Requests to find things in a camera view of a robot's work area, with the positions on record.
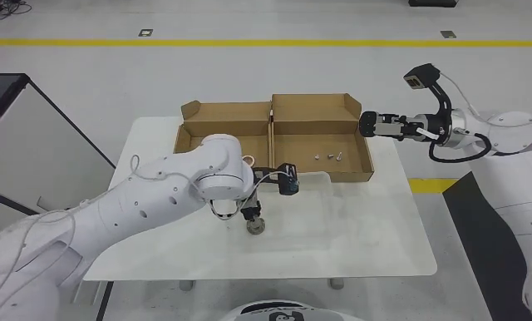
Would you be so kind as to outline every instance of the small black object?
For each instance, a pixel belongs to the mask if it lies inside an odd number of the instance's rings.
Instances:
[[[243,208],[240,212],[244,215],[245,220],[254,220],[255,217],[260,217],[261,209],[262,206],[260,205],[260,201],[257,200],[257,206]]]
[[[436,84],[440,78],[440,70],[431,63],[426,63],[413,68],[403,78],[412,89],[425,89]]]

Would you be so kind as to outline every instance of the caster wheel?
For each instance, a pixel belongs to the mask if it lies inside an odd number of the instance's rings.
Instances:
[[[252,235],[260,235],[266,229],[266,223],[262,218],[257,218],[256,220],[248,220],[246,223],[246,229]]]

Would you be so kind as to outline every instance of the open cardboard box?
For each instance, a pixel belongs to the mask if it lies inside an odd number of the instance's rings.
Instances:
[[[370,180],[374,169],[366,139],[358,130],[362,111],[358,101],[347,93],[273,95],[272,106],[273,167],[287,162],[302,173],[325,171],[332,182]]]
[[[230,134],[239,139],[243,155],[255,158],[255,166],[270,167],[270,109],[269,101],[184,104],[174,153],[192,151],[208,135]]]

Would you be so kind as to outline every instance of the white cable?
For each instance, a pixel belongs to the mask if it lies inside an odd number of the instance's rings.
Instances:
[[[71,234],[71,237],[70,239],[68,240],[68,243],[66,244],[65,248],[61,251],[61,253],[59,254],[59,256],[57,256],[57,258],[50,263],[50,265],[48,265],[45,269],[41,270],[39,273],[37,273],[35,276],[31,277],[28,281],[26,281],[24,284],[22,284],[20,287],[18,287],[18,289],[16,289],[15,291],[11,292],[1,303],[0,303],[0,309],[2,309],[3,305],[6,304],[7,301],[9,301],[9,299],[11,299],[15,294],[18,293],[18,291],[20,291],[21,289],[25,288],[28,284],[30,284],[34,279],[36,279],[37,277],[39,277],[40,275],[44,274],[45,271],[47,271],[48,269],[50,269],[57,261],[59,261],[59,259],[66,253],[66,251],[70,248],[70,245],[72,243],[72,241],[74,240],[74,234],[76,233],[76,219],[74,218],[74,216],[72,215],[72,213],[68,210],[54,210],[54,211],[49,211],[47,212],[46,214],[41,214],[41,215],[38,215],[35,220],[27,227],[27,230],[26,232],[24,233],[24,236],[22,237],[22,241],[21,241],[21,244],[18,248],[18,252],[17,252],[17,257],[15,258],[15,260],[13,261],[13,264],[12,266],[10,267],[9,271],[7,272],[7,275],[6,277],[3,279],[2,283],[0,284],[0,290],[2,289],[2,287],[4,286],[4,284],[7,282],[7,279],[9,278],[9,276],[11,276],[11,274],[14,272],[14,269],[15,267],[17,266],[17,263],[18,263],[18,260],[20,260],[20,256],[22,254],[22,249],[24,248],[25,244],[26,244],[26,238],[27,236],[29,235],[32,227],[38,223],[39,221],[41,221],[42,218],[50,215],[50,214],[56,214],[56,213],[65,213],[66,216],[64,217],[61,217],[60,219],[57,219],[57,220],[51,220],[51,221],[45,221],[44,223],[55,223],[57,221],[60,221],[60,220],[64,220],[66,217],[69,217],[71,222],[72,222],[72,234]]]
[[[136,158],[137,159],[137,162],[136,162],[136,165],[133,165],[133,159]],[[166,179],[168,176],[170,175],[178,175],[178,176],[182,176],[183,178],[185,178],[186,180],[189,181],[189,183],[198,191],[198,193],[200,192],[200,188],[192,181],[192,179],[190,179],[187,175],[184,175],[183,173],[179,173],[179,172],[169,172],[169,173],[166,173],[166,172],[163,172],[163,171],[159,171],[157,176],[155,177],[149,177],[149,176],[143,176],[143,175],[139,175],[138,173],[136,173],[136,171],[138,170],[139,168],[139,165],[140,165],[140,157],[138,155],[133,155],[130,159],[130,169],[131,169],[131,174],[134,175],[134,176],[137,176],[139,178],[141,178],[142,180],[153,180],[153,181],[159,181],[159,180],[164,180]]]
[[[486,119],[484,119],[482,116],[480,116],[479,112],[475,109],[475,107],[471,104],[471,102],[467,99],[466,95],[464,94],[464,92],[460,89],[460,87],[458,86],[458,84],[456,84],[456,82],[454,82],[450,77],[448,77],[446,74],[444,74],[443,72],[440,72],[440,75],[442,75],[444,78],[446,78],[447,80],[449,80],[453,86],[455,86],[456,90],[458,90],[458,92],[461,94],[462,98],[464,98],[464,101],[467,103],[467,107],[469,108],[469,111],[471,112],[471,114],[473,116],[475,116],[478,120],[482,121],[482,122],[485,122],[486,124],[490,125],[490,126],[495,126],[495,127],[502,127],[502,128],[513,128],[513,127],[522,127],[522,126],[528,126],[528,125],[532,125],[532,121],[529,121],[529,122],[526,122],[526,123],[522,123],[522,124],[519,124],[519,125],[512,125],[512,126],[505,126],[505,125],[500,125],[500,124],[497,124],[497,123],[494,123],[494,122],[491,122],[491,121],[487,121]]]
[[[267,175],[263,176],[256,184],[255,186],[253,187],[253,189],[251,190],[251,193],[249,193],[248,197],[246,197],[244,199],[244,201],[242,201],[240,203],[240,206],[237,207],[237,209],[231,213],[231,214],[228,214],[228,215],[220,215],[216,212],[216,210],[214,209],[212,203],[209,202],[209,205],[210,205],[210,210],[212,211],[212,213],[219,219],[219,220],[230,220],[231,218],[233,218],[233,216],[235,216],[236,214],[238,214],[242,208],[244,208],[244,205],[246,204],[246,202],[249,200],[249,198],[251,197],[251,195],[253,195],[253,193],[255,192],[255,190],[259,187],[260,183],[263,182],[264,179],[268,178],[269,176],[271,175],[275,175],[275,174],[282,174],[282,175],[286,175],[287,177],[290,177],[290,175],[286,172],[282,172],[280,170],[277,170],[275,172],[270,172],[268,173]]]

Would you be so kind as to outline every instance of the yellow stripe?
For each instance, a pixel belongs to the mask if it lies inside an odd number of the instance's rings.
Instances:
[[[408,183],[412,193],[437,194],[443,193],[447,188],[457,182],[457,179],[409,179]]]
[[[27,39],[0,38],[0,46],[49,47],[532,47],[527,40],[388,39]]]

